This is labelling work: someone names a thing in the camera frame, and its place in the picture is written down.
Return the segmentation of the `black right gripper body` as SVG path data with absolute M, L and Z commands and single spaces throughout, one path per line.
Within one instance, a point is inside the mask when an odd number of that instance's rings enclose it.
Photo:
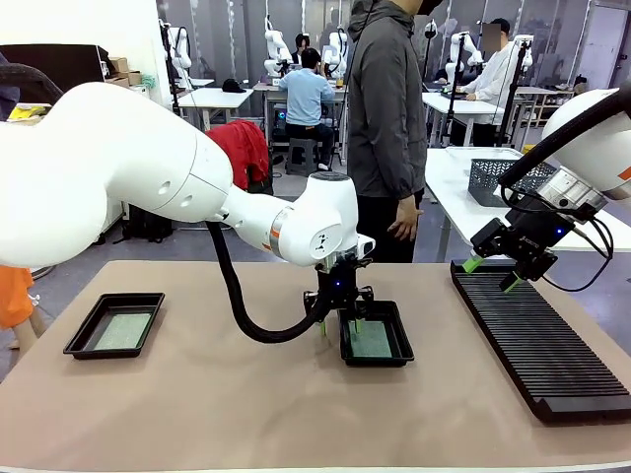
M 508 256 L 538 256 L 570 233 L 575 224 L 555 213 L 507 213 Z

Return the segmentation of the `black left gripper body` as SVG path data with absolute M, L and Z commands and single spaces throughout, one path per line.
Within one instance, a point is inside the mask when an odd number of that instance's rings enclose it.
M 358 259 L 355 255 L 342 257 L 332 265 L 319 263 L 315 267 L 317 295 L 324 296 L 331 310 L 354 307 L 359 298 L 366 301 L 368 287 L 357 286 L 357 270 L 367 266 L 367 258 Z

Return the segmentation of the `person's right hand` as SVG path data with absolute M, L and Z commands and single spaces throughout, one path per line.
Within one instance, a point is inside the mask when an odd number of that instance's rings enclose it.
M 395 220 L 388 232 L 396 239 L 413 241 L 417 235 L 418 220 L 422 211 L 418 208 L 415 196 L 411 195 L 398 201 Z

